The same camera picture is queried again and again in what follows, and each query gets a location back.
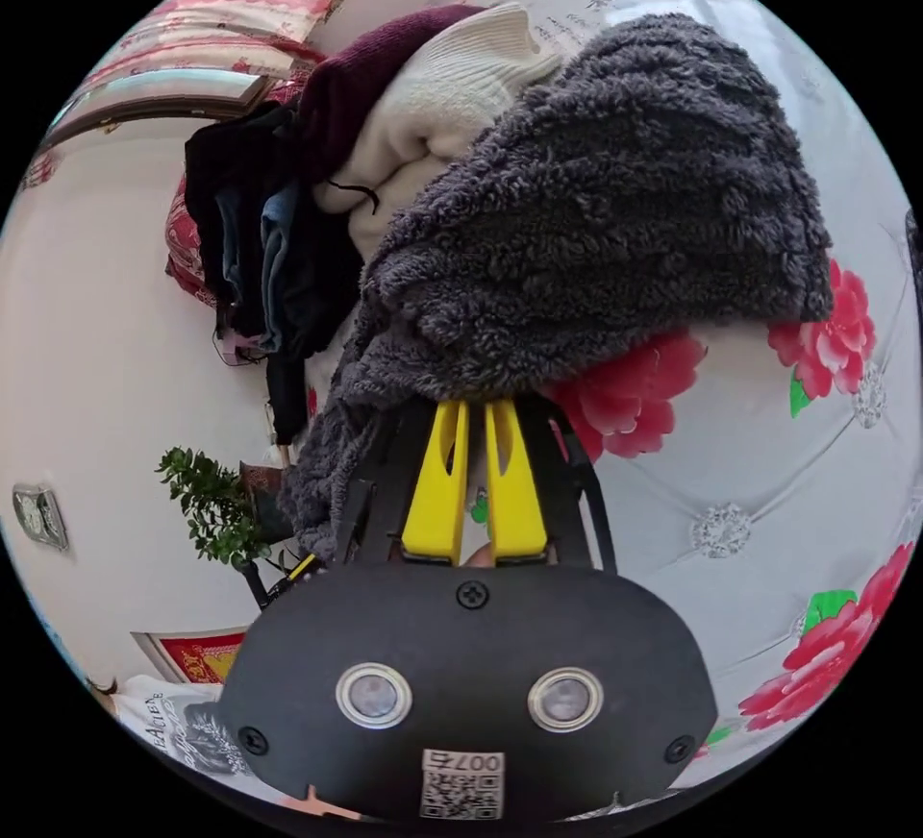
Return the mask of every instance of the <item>white knit sweater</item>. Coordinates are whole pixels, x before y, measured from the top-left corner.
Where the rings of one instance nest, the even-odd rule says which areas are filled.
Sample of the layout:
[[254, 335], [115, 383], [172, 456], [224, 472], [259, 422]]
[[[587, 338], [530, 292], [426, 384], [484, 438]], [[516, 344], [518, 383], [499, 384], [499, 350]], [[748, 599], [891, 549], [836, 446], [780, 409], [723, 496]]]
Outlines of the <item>white knit sweater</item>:
[[368, 261], [391, 215], [405, 207], [477, 135], [511, 107], [519, 92], [552, 72], [561, 58], [537, 43], [529, 13], [509, 3], [471, 15], [424, 44], [404, 65], [365, 119], [349, 159], [318, 185], [317, 204], [351, 210], [350, 235]]

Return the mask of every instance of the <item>green leaf print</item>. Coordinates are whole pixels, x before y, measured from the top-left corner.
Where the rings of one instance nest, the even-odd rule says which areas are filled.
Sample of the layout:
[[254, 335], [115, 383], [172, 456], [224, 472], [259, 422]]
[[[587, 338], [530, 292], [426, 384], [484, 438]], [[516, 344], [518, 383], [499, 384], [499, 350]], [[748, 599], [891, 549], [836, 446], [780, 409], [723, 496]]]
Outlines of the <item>green leaf print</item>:
[[805, 392], [805, 387], [802, 386], [801, 381], [795, 377], [794, 371], [791, 372], [791, 385], [788, 388], [788, 400], [791, 405], [792, 418], [797, 418], [798, 413], [811, 404], [811, 400]]
[[484, 489], [478, 489], [474, 505], [471, 506], [471, 520], [475, 524], [487, 523], [487, 493]]
[[839, 591], [820, 591], [808, 602], [808, 613], [805, 615], [805, 625], [801, 631], [804, 636], [809, 629], [814, 629], [822, 620], [835, 617], [845, 604], [858, 601], [859, 595], [855, 591], [841, 589]]
[[712, 745], [717, 745], [718, 742], [723, 742], [732, 732], [734, 732], [735, 727], [733, 726], [722, 726], [717, 729], [713, 729], [709, 734], [709, 737], [705, 740], [705, 744], [711, 748]]

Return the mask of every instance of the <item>yellow wire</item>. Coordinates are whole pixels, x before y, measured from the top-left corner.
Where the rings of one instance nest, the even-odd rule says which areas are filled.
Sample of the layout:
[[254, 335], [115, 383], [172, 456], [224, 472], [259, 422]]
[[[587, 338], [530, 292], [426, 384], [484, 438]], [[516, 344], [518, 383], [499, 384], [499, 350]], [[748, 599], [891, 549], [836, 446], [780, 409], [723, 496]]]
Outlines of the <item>yellow wire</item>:
[[301, 562], [299, 562], [298, 565], [288, 573], [288, 580], [295, 581], [314, 562], [315, 559], [317, 559], [317, 557], [313, 553], [305, 556], [305, 558], [302, 559]]

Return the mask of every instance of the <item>qr code sticker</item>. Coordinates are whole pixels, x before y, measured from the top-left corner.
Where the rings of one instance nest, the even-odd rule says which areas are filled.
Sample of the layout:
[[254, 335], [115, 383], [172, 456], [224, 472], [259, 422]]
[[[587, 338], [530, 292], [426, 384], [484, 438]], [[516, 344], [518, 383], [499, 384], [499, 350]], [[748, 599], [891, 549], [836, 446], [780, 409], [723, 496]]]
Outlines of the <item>qr code sticker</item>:
[[488, 820], [503, 816], [504, 756], [499, 752], [423, 752], [423, 819]]

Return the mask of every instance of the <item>gray fuzzy blanket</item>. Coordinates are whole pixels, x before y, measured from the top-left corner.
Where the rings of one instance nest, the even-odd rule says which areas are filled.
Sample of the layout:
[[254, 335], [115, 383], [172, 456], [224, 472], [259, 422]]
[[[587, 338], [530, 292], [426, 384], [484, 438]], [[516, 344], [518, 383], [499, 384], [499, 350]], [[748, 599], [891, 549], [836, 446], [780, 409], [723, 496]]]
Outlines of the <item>gray fuzzy blanket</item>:
[[397, 213], [280, 506], [335, 547], [378, 413], [541, 389], [656, 333], [816, 322], [831, 241], [778, 91], [681, 14], [596, 37]]

